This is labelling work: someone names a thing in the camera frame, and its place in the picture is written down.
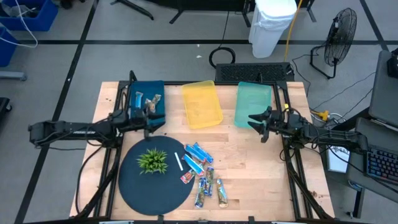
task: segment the electric fan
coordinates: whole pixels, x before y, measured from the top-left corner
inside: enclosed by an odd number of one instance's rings
[[[333,19],[331,24],[328,38],[326,42],[321,46],[314,47],[311,50],[310,65],[315,68],[322,75],[328,79],[336,76],[337,65],[340,64],[346,57],[351,44],[353,43],[354,35],[356,30],[356,13],[350,8],[346,8],[340,11],[337,16]],[[334,67],[333,76],[327,75],[325,72],[317,68],[313,63],[313,51],[320,48],[325,48],[325,62]]]

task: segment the gray carpet floor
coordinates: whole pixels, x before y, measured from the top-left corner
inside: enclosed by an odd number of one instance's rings
[[[150,21],[122,5],[110,5],[99,0],[87,40],[221,40],[226,12],[186,11],[175,22],[168,23],[177,12],[145,1],[132,0],[150,11],[155,21]],[[398,40],[395,0],[366,0],[384,40]],[[0,125],[0,223],[14,223],[25,194],[27,184],[39,156],[39,151],[28,142],[28,124],[50,119],[53,116],[61,89],[70,71],[77,45],[82,36],[93,0],[75,1],[71,10],[60,9],[48,32],[34,32],[39,40],[72,40],[43,42],[36,49],[18,47],[10,65],[0,70],[23,71],[28,80],[0,80],[0,96],[8,97],[14,109]],[[358,15],[355,40],[377,40],[360,0],[316,0],[312,11],[317,22],[312,22],[308,12],[301,10],[292,33],[292,40],[324,41],[331,20],[342,9],[350,7]],[[30,40],[27,32],[12,32],[19,40]],[[247,40],[249,28],[239,13],[230,13],[225,39]],[[287,38],[287,31],[282,40]],[[76,122],[91,121],[96,99],[103,81],[127,80],[134,70],[139,80],[213,80],[215,70],[208,63],[208,55],[216,44],[85,44],[78,60],[70,89],[60,119]],[[252,55],[249,44],[227,44],[236,52],[237,63],[281,62],[285,45],[277,45],[269,58],[258,59]],[[288,61],[308,54],[314,45],[292,44]],[[389,50],[397,48],[388,45]],[[355,44],[338,67],[335,79],[326,80],[309,65],[309,57],[296,60],[298,71],[311,82],[308,102],[319,105],[330,96],[374,72],[379,44]],[[215,55],[216,63],[228,63],[230,56],[223,52]],[[315,63],[331,73],[323,57]],[[296,75],[295,80],[308,83]],[[344,114],[373,86],[373,77],[350,88],[343,95],[325,103],[319,110]],[[369,106],[370,95],[347,118]],[[55,146],[84,147],[80,141],[61,142]],[[76,177],[83,159],[82,151],[50,151],[35,188],[25,222],[68,218],[76,187]],[[350,220],[345,213],[353,210],[355,191],[328,178],[336,217]],[[398,204],[366,192],[359,222],[391,223],[398,219]]]

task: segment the green plant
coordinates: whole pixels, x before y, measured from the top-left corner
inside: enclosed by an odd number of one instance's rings
[[[168,167],[164,162],[166,157],[167,154],[164,151],[158,151],[156,148],[151,150],[147,149],[147,153],[140,155],[140,158],[137,159],[139,167],[142,168],[140,175],[148,172],[153,174],[156,171],[164,174]]]

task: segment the black keyboard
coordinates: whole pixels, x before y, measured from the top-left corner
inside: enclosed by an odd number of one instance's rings
[[[390,184],[398,185],[398,155],[370,146],[366,153],[366,173]]]
[[[218,81],[256,82],[259,73],[264,82],[284,81],[287,79],[289,63],[236,63],[217,64]]]

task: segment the black round mat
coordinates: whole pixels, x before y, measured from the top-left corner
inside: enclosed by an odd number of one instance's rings
[[[167,153],[165,174],[139,174],[141,168],[137,159],[147,149],[156,148]],[[188,164],[181,161],[183,171],[175,158],[185,154],[184,145],[166,136],[141,140],[127,152],[119,172],[119,189],[124,201],[135,211],[145,215],[163,215],[180,206],[192,190],[195,180],[184,184],[180,178],[190,170]]]

